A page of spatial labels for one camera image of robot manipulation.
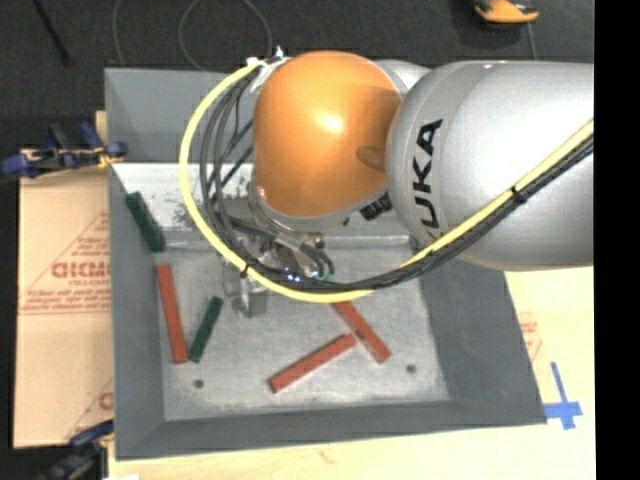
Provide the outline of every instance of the black floor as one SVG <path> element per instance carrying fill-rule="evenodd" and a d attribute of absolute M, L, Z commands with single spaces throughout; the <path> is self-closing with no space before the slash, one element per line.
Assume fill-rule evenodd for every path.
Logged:
<path fill-rule="evenodd" d="M 73 65 L 65 66 L 31 0 L 0 0 L 0 158 L 39 144 L 54 121 L 103 107 L 105 66 L 230 71 L 280 45 L 289 55 L 350 50 L 434 67 L 463 59 L 594 62 L 595 0 L 534 0 L 515 33 L 488 31 L 461 0 L 40 0 Z M 113 16 L 118 9 L 114 42 Z M 270 27 L 250 9 L 259 9 Z M 33 478 L 63 451 L 10 451 L 15 359 L 16 185 L 0 183 L 0 478 Z"/>

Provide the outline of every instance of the orange object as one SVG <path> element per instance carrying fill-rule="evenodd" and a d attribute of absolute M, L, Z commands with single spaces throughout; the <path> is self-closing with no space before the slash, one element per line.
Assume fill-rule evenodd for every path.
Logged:
<path fill-rule="evenodd" d="M 391 357 L 391 351 L 353 307 L 353 304 L 337 302 L 332 306 L 378 363 L 384 363 Z"/>
<path fill-rule="evenodd" d="M 167 263 L 162 263 L 156 267 L 158 282 L 160 283 L 160 295 L 164 305 L 164 316 L 167 320 L 169 330 L 169 342 L 171 343 L 171 353 L 173 362 L 176 364 L 187 362 L 187 345 L 184 341 L 180 313 L 178 311 L 178 300 L 173 286 L 173 276 L 171 267 Z"/>
<path fill-rule="evenodd" d="M 489 0 L 491 11 L 485 12 L 476 7 L 476 12 L 487 21 L 494 23 L 525 23 L 533 21 L 539 16 L 539 12 L 523 14 L 518 7 L 509 0 Z"/>
<path fill-rule="evenodd" d="M 353 337 L 353 334 L 344 334 L 340 336 L 328 345 L 325 345 L 321 349 L 288 367 L 286 370 L 283 370 L 271 377 L 269 379 L 271 391 L 277 393 L 281 389 L 286 388 L 293 382 L 308 373 L 311 373 L 323 364 L 328 363 L 343 352 L 355 347 L 356 343 L 357 340 Z"/>
<path fill-rule="evenodd" d="M 386 181 L 376 156 L 383 156 L 401 101 L 381 68 L 352 53 L 311 52 L 279 67 L 254 112 L 254 181 L 262 203 L 307 218 L 374 195 Z"/>

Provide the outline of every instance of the cardboard sheet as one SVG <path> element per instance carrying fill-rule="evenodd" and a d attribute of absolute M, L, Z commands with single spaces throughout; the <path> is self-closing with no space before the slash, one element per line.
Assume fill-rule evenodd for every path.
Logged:
<path fill-rule="evenodd" d="M 113 415 L 107 170 L 20 186 L 14 446 Z"/>

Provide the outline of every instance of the red stick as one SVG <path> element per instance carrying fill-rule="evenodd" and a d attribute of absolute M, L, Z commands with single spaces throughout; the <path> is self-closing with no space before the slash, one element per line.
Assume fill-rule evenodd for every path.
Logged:
<path fill-rule="evenodd" d="M 158 282 L 160 283 L 160 295 L 162 296 L 162 304 L 164 305 L 164 316 L 167 320 L 167 329 L 169 330 L 169 342 L 171 343 L 173 362 L 176 364 L 186 363 L 187 345 L 185 344 L 184 333 L 182 332 L 182 323 L 180 322 L 180 313 L 178 312 L 178 300 L 176 299 L 176 291 L 173 286 L 171 267 L 167 263 L 162 263 L 156 267 L 156 272 L 158 274 Z"/>
<path fill-rule="evenodd" d="M 356 343 L 357 341 L 353 337 L 353 334 L 343 334 L 328 345 L 316 350 L 286 370 L 271 377 L 269 379 L 271 391 L 277 393 L 281 389 L 286 388 L 304 375 L 311 373 L 313 370 L 328 363 L 343 352 L 353 348 Z"/>
<path fill-rule="evenodd" d="M 391 351 L 353 307 L 353 304 L 336 302 L 332 306 L 378 363 L 384 363 L 391 357 Z"/>

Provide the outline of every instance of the yellow cable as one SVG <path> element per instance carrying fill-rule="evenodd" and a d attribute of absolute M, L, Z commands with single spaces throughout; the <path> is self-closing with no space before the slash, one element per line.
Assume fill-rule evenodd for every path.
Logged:
<path fill-rule="evenodd" d="M 527 185 L 533 183 L 536 179 L 542 176 L 545 172 L 552 169 L 558 162 L 564 157 L 576 149 L 580 144 L 585 142 L 589 137 L 593 135 L 593 119 L 587 124 L 582 126 L 576 133 L 569 137 L 558 149 L 545 158 L 540 164 L 529 171 L 518 181 L 513 188 L 516 191 L 524 189 Z M 506 190 L 484 208 L 473 214 L 467 220 L 451 229 L 448 233 L 441 236 L 438 240 L 431 243 L 427 248 L 420 251 L 413 256 L 410 260 L 406 261 L 401 267 L 407 266 L 411 263 L 423 259 L 427 254 L 439 251 L 440 249 L 451 244 L 454 240 L 457 240 L 462 235 L 471 230 L 471 228 L 480 224 L 484 219 L 490 217 L 496 210 L 498 210 L 503 204 L 506 204 L 509 199 L 513 197 L 513 191 L 511 189 Z"/>
<path fill-rule="evenodd" d="M 205 219 L 202 217 L 200 211 L 198 210 L 198 206 L 196 205 L 193 195 L 191 194 L 191 186 L 189 184 L 189 150 L 191 149 L 191 143 L 193 142 L 193 137 L 198 128 L 198 125 L 200 124 L 200 121 L 202 120 L 207 110 L 224 93 L 225 90 L 227 90 L 231 85 L 241 80 L 251 71 L 261 65 L 263 64 L 255 62 L 249 66 L 239 69 L 238 71 L 235 71 L 234 73 L 226 77 L 216 87 L 214 87 L 209 92 L 209 94 L 205 96 L 205 98 L 200 102 L 195 112 L 191 116 L 182 139 L 182 144 L 180 146 L 180 155 L 178 159 L 180 189 L 182 190 L 182 197 L 184 198 L 187 211 L 189 212 L 189 215 L 191 216 L 203 236 L 222 256 L 233 263 L 233 265 L 235 265 L 239 270 L 246 270 L 247 274 L 253 279 L 258 281 L 266 288 L 279 293 L 280 295 L 305 302 L 317 303 L 342 302 L 369 295 L 375 292 L 375 290 L 351 290 L 348 292 L 336 293 L 313 293 L 305 292 L 302 290 L 293 290 L 291 288 L 282 286 L 274 281 L 271 281 L 270 279 L 261 275 L 255 269 L 249 267 L 240 256 L 238 256 L 233 250 L 229 249 L 224 244 L 224 242 L 220 240 L 218 235 L 216 235 L 215 232 L 209 227 Z M 593 135 L 593 120 L 589 121 L 586 125 L 580 128 L 580 130 L 574 133 L 564 144 L 562 144 L 551 155 L 549 155 L 542 163 L 540 163 L 529 173 L 527 173 L 523 178 L 521 178 L 520 181 L 518 181 L 514 185 L 515 190 L 519 191 L 525 188 L 530 183 L 534 182 L 539 176 L 547 172 L 549 169 L 553 168 L 576 147 L 589 139 L 591 135 Z M 490 217 L 498 208 L 506 204 L 512 197 L 513 192 L 511 189 L 505 191 L 489 204 L 487 204 L 484 208 L 482 208 L 467 220 L 440 237 L 431 245 L 417 253 L 411 259 L 400 265 L 400 267 L 398 268 L 420 261 L 428 254 L 448 246 L 449 244 L 460 238 L 462 235 L 470 231 L 474 226 L 477 226 L 486 218 Z"/>
<path fill-rule="evenodd" d="M 191 149 L 193 137 L 204 114 L 213 105 L 216 99 L 220 97 L 220 95 L 224 93 L 224 91 L 231 85 L 247 76 L 259 65 L 260 64 L 258 63 L 254 63 L 250 66 L 241 68 L 222 80 L 222 82 L 214 87 L 211 92 L 209 92 L 209 94 L 207 94 L 205 98 L 200 102 L 195 112 L 193 113 L 193 116 L 191 116 L 189 123 L 187 124 L 187 128 L 182 139 L 182 145 L 180 146 L 180 155 L 178 158 L 178 174 L 180 189 L 182 190 L 182 197 L 184 198 L 185 206 L 187 208 L 187 211 L 189 212 L 189 215 L 191 216 L 203 236 L 222 256 L 233 263 L 239 270 L 244 271 L 246 269 L 248 275 L 250 275 L 253 279 L 258 281 L 266 288 L 280 293 L 281 295 L 285 295 L 292 299 L 302 300 L 305 302 L 331 303 L 357 299 L 358 297 L 362 297 L 374 292 L 375 290 L 353 290 L 345 293 L 316 294 L 301 290 L 292 290 L 285 286 L 281 286 L 280 284 L 262 276 L 255 269 L 251 267 L 247 268 L 246 262 L 234 251 L 229 249 L 224 244 L 224 242 L 222 242 L 222 240 L 220 240 L 218 235 L 215 234 L 215 232 L 209 227 L 207 222 L 200 214 L 198 206 L 196 205 L 193 195 L 191 194 L 191 187 L 189 184 L 189 150 Z"/>

